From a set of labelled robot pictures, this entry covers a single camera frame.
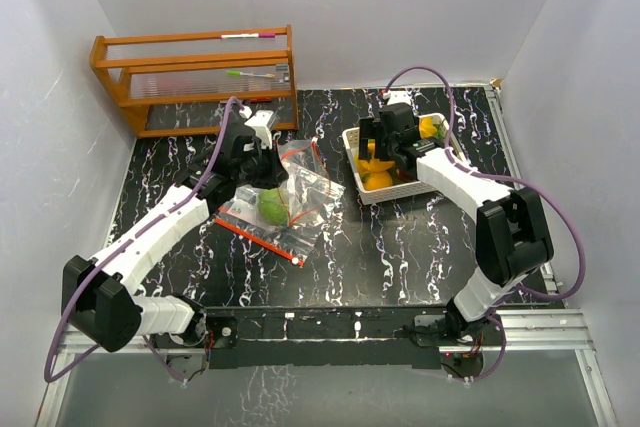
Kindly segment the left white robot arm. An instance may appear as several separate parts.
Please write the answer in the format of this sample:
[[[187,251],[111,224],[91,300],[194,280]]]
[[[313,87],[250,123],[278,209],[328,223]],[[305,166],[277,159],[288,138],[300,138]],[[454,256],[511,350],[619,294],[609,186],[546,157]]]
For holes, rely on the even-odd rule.
[[[171,334],[194,346],[206,334],[202,308],[182,295],[145,297],[138,287],[190,231],[212,218],[243,186],[272,189],[288,179],[271,132],[270,112],[227,127],[206,170],[191,165],[161,201],[112,245],[63,269],[62,312],[108,352],[137,335]]]

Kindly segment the yellow bell pepper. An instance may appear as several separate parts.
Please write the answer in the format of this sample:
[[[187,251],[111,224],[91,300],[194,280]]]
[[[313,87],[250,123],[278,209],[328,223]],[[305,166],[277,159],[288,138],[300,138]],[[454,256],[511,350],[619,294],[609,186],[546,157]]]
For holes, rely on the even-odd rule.
[[[368,160],[362,160],[358,154],[354,155],[356,169],[360,176],[364,176],[368,173],[381,173],[388,171],[395,166],[393,161],[381,161],[375,155],[375,142],[370,140],[368,142],[368,154],[370,158]]]

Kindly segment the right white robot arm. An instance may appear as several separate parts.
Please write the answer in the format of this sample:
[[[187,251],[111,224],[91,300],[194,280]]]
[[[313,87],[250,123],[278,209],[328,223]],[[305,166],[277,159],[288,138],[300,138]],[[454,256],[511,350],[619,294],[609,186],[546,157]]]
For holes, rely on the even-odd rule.
[[[553,256],[553,244],[540,196],[482,178],[454,155],[445,140],[423,138],[410,105],[384,106],[376,117],[361,118],[359,155],[381,161],[426,183],[475,222],[477,267],[447,303],[444,318],[427,330],[466,344],[478,336],[489,311],[529,274]]]

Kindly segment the clear red zip bag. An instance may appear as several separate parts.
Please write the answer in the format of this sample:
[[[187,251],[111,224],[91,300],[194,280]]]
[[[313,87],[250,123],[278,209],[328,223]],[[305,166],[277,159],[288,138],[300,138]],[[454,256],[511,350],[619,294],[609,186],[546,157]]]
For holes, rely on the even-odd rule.
[[[289,174],[289,179],[279,188],[289,195],[290,217],[308,223],[315,221],[321,225],[322,232],[345,188],[331,179],[316,137],[290,141],[281,145],[278,152]],[[263,190],[267,189],[244,186],[236,191],[234,198],[250,200]]]

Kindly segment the light green cabbage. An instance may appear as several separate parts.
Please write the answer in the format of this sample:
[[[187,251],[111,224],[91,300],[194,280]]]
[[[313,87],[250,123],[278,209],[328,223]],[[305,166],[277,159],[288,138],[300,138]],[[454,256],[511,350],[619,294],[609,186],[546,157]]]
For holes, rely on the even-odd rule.
[[[282,188],[261,191],[257,208],[262,219],[270,225],[282,226],[289,221],[289,195]]]

